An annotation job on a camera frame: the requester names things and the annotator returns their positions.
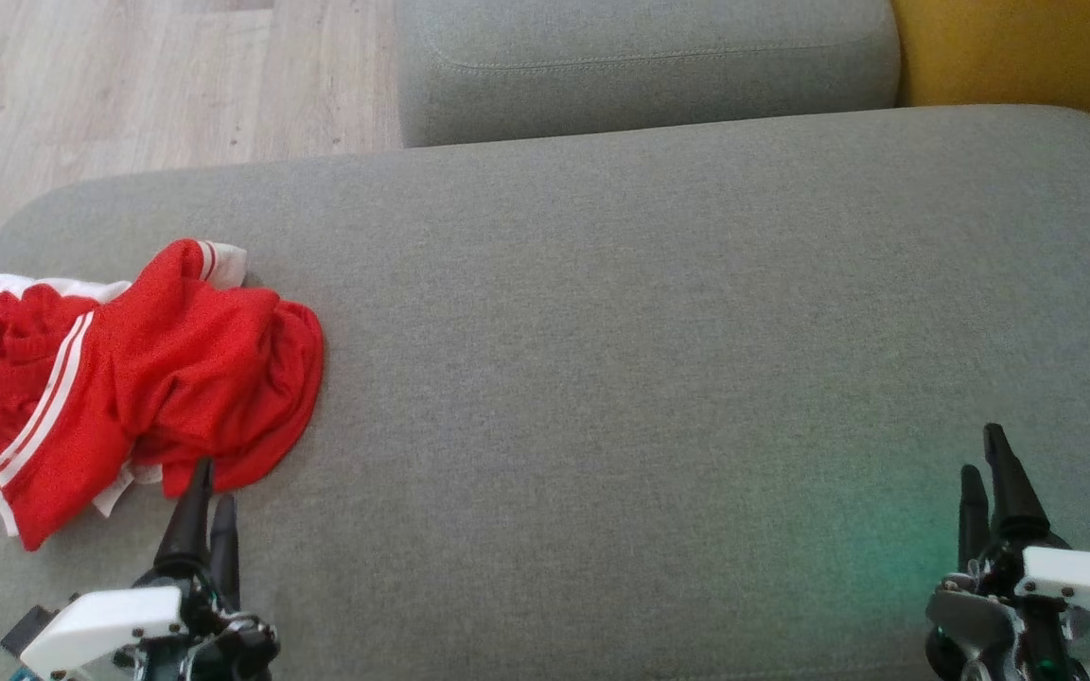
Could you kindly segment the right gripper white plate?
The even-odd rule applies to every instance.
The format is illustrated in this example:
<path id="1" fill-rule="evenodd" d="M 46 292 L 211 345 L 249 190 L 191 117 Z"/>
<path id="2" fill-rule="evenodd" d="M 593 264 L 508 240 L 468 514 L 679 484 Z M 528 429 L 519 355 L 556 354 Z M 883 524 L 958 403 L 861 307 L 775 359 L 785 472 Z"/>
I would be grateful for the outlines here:
<path id="1" fill-rule="evenodd" d="M 927 600 L 927 664 L 941 680 L 1090 680 L 1071 654 L 1090 634 L 1090 552 L 1047 547 L 1046 510 L 998 423 L 983 427 L 983 452 L 993 513 L 980 470 L 964 465 L 958 570 Z"/>

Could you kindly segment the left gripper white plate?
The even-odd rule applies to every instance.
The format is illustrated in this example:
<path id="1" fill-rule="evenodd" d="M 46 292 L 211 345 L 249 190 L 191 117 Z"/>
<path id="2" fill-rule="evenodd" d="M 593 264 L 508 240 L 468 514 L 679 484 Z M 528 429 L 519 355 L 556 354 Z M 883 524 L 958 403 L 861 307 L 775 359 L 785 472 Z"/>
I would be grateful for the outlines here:
<path id="1" fill-rule="evenodd" d="M 100 659 L 124 662 L 134 680 L 268 680 L 281 642 L 275 627 L 235 608 L 237 500 L 218 500 L 208 547 L 213 495 L 215 465 L 199 460 L 155 570 L 130 589 L 78 595 L 26 644 L 22 667 L 39 680 L 86 680 Z"/>

